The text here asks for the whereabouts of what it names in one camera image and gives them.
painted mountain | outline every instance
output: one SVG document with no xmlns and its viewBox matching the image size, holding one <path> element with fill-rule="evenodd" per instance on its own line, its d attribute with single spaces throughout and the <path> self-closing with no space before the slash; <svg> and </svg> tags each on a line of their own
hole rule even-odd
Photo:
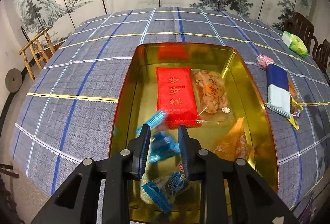
<svg viewBox="0 0 330 224">
<path fill-rule="evenodd" d="M 67 11 L 55 0 L 15 0 L 17 12 L 21 15 L 22 23 L 27 32 L 40 32 L 53 24 Z"/>
</svg>

blue checkered tablecloth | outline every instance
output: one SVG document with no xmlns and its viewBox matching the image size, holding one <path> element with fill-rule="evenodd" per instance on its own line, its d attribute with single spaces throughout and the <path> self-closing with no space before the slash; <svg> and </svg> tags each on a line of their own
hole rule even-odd
<svg viewBox="0 0 330 224">
<path fill-rule="evenodd" d="M 265 102 L 266 72 L 256 62 L 260 53 L 286 67 L 306 104 L 298 131 L 267 109 L 278 156 L 278 195 L 291 207 L 328 168 L 330 87 L 312 58 L 290 51 L 281 36 L 252 19 L 189 8 L 138 9 L 83 22 L 30 88 L 15 124 L 11 154 L 50 196 L 82 159 L 107 158 L 118 96 L 139 44 L 226 45 L 241 54 Z"/>
</svg>

chair back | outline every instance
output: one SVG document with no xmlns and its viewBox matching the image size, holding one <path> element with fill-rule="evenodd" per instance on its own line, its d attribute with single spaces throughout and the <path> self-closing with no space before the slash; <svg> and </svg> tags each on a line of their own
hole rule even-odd
<svg viewBox="0 0 330 224">
<path fill-rule="evenodd" d="M 311 50 L 312 40 L 314 40 L 314 48 L 318 45 L 317 39 L 313 35 L 313 24 L 298 12 L 296 12 L 291 19 L 285 22 L 284 30 L 298 36 L 301 40 L 303 40 L 308 52 Z"/>
<path fill-rule="evenodd" d="M 322 44 L 316 49 L 313 49 L 313 59 L 323 73 L 326 72 L 326 69 L 329 66 L 329 57 L 330 43 L 325 39 Z"/>
<path fill-rule="evenodd" d="M 55 54 L 55 48 L 51 42 L 51 39 L 47 33 L 47 31 L 49 30 L 49 28 L 46 28 L 44 29 L 43 31 L 41 31 L 40 33 L 38 33 L 35 37 L 33 37 L 20 51 L 19 51 L 19 54 L 20 55 L 23 55 L 23 59 L 24 59 L 24 63 L 25 63 L 25 66 L 27 68 L 27 71 L 32 79 L 32 81 L 35 80 L 35 76 L 31 70 L 31 67 L 30 67 L 30 64 L 29 64 L 29 61 L 27 60 L 27 57 L 26 57 L 26 53 L 25 53 L 25 50 L 29 47 L 30 50 L 31 50 L 31 53 L 33 55 L 33 58 L 34 60 L 36 61 L 36 64 L 37 66 L 39 67 L 39 69 L 41 70 L 42 67 L 40 65 L 40 63 L 42 61 L 44 61 L 45 63 L 47 63 L 49 61 L 49 57 L 46 55 L 44 49 L 42 48 L 41 46 L 41 43 L 39 41 L 39 38 L 44 35 L 45 39 L 46 39 L 46 42 L 49 46 L 49 49 L 51 50 L 52 52 L 52 55 Z"/>
</svg>

pink wrapped candy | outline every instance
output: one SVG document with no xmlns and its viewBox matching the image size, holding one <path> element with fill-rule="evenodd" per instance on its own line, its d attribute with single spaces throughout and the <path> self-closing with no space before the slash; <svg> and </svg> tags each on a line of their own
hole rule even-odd
<svg viewBox="0 0 330 224">
<path fill-rule="evenodd" d="M 260 68 L 262 68 L 263 70 L 266 70 L 266 67 L 269 64 L 274 63 L 273 59 L 262 54 L 257 56 L 257 61 L 260 65 Z"/>
</svg>

red snack package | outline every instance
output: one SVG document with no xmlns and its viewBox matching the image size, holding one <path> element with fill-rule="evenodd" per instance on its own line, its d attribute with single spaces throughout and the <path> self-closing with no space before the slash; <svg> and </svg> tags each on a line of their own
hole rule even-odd
<svg viewBox="0 0 330 224">
<path fill-rule="evenodd" d="M 190 78 L 190 67 L 156 68 L 158 82 L 157 111 L 166 110 L 169 128 L 180 124 L 200 127 L 196 120 L 197 107 Z"/>
<path fill-rule="evenodd" d="M 160 46 L 157 54 L 158 59 L 188 59 L 188 53 L 184 46 Z"/>
</svg>

